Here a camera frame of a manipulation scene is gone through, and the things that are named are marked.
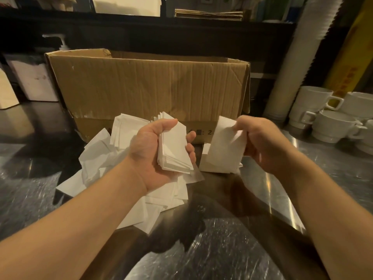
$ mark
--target stainless steel table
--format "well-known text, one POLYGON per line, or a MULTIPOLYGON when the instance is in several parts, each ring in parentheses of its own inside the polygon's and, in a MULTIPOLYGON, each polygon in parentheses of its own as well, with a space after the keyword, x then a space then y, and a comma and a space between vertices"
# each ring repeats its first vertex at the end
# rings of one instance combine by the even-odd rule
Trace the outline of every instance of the stainless steel table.
MULTIPOLYGON (((0 111, 0 238, 69 198, 55 187, 79 169, 84 143, 58 103, 0 111)), ((351 141, 290 141, 373 212, 373 159, 351 141)), ((197 156, 201 147, 196 148, 197 156)), ((328 279, 281 184, 245 157, 241 177, 204 173, 189 201, 161 213, 148 236, 114 232, 82 279, 328 279)))

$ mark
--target stack of plastic cups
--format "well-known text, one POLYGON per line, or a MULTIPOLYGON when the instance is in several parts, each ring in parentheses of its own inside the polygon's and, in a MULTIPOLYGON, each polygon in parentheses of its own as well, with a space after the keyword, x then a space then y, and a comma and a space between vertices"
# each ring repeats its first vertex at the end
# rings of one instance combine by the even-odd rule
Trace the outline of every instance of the stack of plastic cups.
POLYGON ((319 48, 343 0, 307 0, 293 41, 270 94, 264 117, 285 121, 319 48))

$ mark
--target person's right arm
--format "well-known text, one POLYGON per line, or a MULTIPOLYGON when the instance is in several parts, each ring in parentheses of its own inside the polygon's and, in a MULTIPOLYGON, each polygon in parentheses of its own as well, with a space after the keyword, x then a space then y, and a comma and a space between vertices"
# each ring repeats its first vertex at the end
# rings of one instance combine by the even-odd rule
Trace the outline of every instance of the person's right arm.
POLYGON ((373 216, 299 152, 273 122, 241 116, 235 128, 248 132, 246 154, 281 182, 329 277, 372 279, 373 216))

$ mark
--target mug handle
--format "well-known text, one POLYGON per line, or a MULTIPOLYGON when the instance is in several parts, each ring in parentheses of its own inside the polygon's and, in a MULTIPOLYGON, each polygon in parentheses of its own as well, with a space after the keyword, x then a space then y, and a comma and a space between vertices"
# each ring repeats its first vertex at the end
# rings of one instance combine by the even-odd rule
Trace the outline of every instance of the mug handle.
POLYGON ((330 96, 328 98, 327 103, 325 103, 325 108, 328 108, 328 109, 333 110, 333 111, 337 111, 342 106, 343 101, 345 101, 343 98, 336 97, 336 96, 330 96), (329 100, 330 99, 335 99, 335 100, 339 101, 337 107, 332 107, 332 106, 329 105, 329 100))
POLYGON ((354 125, 351 131, 348 132, 348 138, 354 138, 357 140, 362 140, 364 138, 364 134, 361 134, 362 130, 367 130, 368 128, 362 125, 354 125))
POLYGON ((314 113, 314 112, 310 112, 310 111, 306 111, 306 112, 304 113, 304 115, 302 116, 301 122, 302 122, 303 124, 309 124, 309 125, 312 125, 313 122, 314 122, 315 119, 316 119, 316 116, 317 116, 316 113, 314 113))

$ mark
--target ceramic cup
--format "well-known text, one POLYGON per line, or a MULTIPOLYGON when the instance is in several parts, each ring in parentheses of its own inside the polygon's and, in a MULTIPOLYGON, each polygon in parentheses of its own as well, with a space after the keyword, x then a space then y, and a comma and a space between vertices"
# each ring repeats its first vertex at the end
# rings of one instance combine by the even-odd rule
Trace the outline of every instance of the ceramic cup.
POLYGON ((319 110, 328 108, 336 111, 341 107, 344 99, 332 96, 332 94, 333 91, 331 91, 330 89, 322 87, 302 86, 296 97, 294 105, 305 106, 307 108, 319 110), (332 107, 328 104, 328 101, 330 99, 339 101, 337 107, 332 107))
POLYGON ((326 143, 337 143, 343 137, 363 139, 361 131, 367 129, 354 117, 330 110, 307 111, 302 122, 312 124, 312 136, 326 143))
POLYGON ((361 151, 373 155, 373 120, 365 123, 366 130, 362 131, 364 138, 356 144, 361 151))
POLYGON ((373 94, 349 92, 344 99, 339 112, 358 117, 362 120, 373 118, 373 94))
POLYGON ((332 94, 331 90, 322 87, 301 87, 289 114, 289 124, 299 129, 305 129, 310 126, 302 122, 307 111, 317 113, 324 108, 338 110, 343 103, 343 99, 332 96, 332 94), (328 104, 330 99, 338 100, 338 106, 335 108, 330 106, 328 104))

